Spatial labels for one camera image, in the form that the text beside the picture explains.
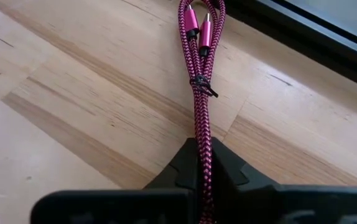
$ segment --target pink braided cable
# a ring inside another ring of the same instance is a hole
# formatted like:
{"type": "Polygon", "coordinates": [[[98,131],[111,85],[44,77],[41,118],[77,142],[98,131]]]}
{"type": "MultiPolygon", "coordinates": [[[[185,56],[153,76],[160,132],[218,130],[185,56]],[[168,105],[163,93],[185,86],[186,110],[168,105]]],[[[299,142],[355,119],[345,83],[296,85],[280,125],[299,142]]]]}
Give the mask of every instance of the pink braided cable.
{"type": "MultiPolygon", "coordinates": [[[[195,38],[188,40],[185,30],[184,12],[192,1],[193,0],[181,0],[178,7],[178,26],[180,29],[185,62],[187,64],[187,70],[191,80],[193,80],[197,75],[203,75],[208,80],[208,82],[210,82],[215,52],[225,21],[225,4],[224,0],[218,0],[220,7],[220,14],[218,16],[215,7],[211,3],[211,0],[202,0],[210,11],[213,22],[213,32],[209,54],[205,58],[201,58],[198,53],[197,40],[195,38]]],[[[215,221],[213,218],[214,204],[211,187],[212,152],[208,112],[208,95],[202,93],[193,83],[192,87],[194,95],[195,136],[198,143],[200,161],[202,163],[203,169],[202,213],[199,223],[210,224],[214,223],[215,221]]]]}

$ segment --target metal connector tip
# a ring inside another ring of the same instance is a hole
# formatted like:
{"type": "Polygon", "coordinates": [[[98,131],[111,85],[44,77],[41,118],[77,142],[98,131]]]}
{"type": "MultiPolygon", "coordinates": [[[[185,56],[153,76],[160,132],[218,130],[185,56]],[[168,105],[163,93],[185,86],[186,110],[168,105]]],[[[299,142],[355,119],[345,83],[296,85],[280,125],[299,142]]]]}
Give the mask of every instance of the metal connector tip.
{"type": "Polygon", "coordinates": [[[210,13],[206,13],[205,18],[203,20],[204,22],[210,22],[210,13]]]}

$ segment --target wooden surface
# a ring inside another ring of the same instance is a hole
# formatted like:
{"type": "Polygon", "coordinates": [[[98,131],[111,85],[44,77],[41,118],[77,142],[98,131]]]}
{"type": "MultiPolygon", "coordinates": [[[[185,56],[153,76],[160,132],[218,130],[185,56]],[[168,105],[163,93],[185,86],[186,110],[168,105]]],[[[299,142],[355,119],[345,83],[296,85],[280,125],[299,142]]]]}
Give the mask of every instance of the wooden surface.
{"type": "MultiPolygon", "coordinates": [[[[0,0],[0,223],[140,189],[194,135],[177,5],[0,0]]],[[[280,183],[357,185],[357,84],[230,17],[220,43],[213,135],[280,183]]]]}

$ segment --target wooden table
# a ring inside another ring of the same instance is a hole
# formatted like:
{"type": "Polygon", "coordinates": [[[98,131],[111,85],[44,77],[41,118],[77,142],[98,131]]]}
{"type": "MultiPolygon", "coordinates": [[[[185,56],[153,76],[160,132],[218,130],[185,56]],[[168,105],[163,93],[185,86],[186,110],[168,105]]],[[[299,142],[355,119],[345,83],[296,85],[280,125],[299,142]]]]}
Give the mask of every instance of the wooden table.
{"type": "MultiPolygon", "coordinates": [[[[140,189],[194,135],[177,6],[0,0],[0,223],[55,190],[140,189]]],[[[212,85],[213,135],[252,166],[357,185],[357,84],[229,17],[212,85]]]]}

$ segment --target cable connector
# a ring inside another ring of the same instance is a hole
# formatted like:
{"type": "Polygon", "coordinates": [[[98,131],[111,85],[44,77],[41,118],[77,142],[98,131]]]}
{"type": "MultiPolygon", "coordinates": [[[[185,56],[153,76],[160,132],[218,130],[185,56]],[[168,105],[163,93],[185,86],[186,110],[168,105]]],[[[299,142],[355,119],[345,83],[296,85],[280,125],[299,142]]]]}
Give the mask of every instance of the cable connector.
{"type": "Polygon", "coordinates": [[[206,57],[209,54],[211,44],[211,22],[210,13],[207,13],[202,22],[199,34],[199,54],[201,57],[206,57]]]}
{"type": "Polygon", "coordinates": [[[203,75],[197,75],[195,78],[190,80],[191,85],[196,88],[196,90],[204,93],[208,96],[218,97],[218,94],[211,88],[210,82],[203,75]]]}
{"type": "Polygon", "coordinates": [[[199,33],[198,20],[191,5],[188,5],[187,10],[184,12],[184,21],[187,38],[197,38],[197,34],[199,33]]]}

